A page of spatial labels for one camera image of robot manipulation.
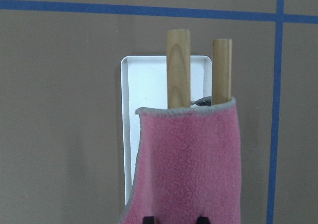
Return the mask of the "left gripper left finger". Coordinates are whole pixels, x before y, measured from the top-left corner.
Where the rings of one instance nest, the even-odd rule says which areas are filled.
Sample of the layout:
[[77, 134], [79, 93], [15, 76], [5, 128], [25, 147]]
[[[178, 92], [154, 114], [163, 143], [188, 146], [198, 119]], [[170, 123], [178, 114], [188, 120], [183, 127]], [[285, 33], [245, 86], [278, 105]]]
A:
[[157, 220], [154, 216], [143, 217], [143, 224], [157, 224]]

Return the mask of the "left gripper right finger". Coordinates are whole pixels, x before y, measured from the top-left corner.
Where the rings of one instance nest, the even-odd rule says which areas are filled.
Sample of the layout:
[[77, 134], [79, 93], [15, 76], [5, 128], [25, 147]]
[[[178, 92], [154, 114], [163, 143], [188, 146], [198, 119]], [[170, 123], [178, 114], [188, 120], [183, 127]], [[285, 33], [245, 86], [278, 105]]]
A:
[[209, 218], [204, 216], [199, 216], [196, 220], [196, 224], [209, 224]]

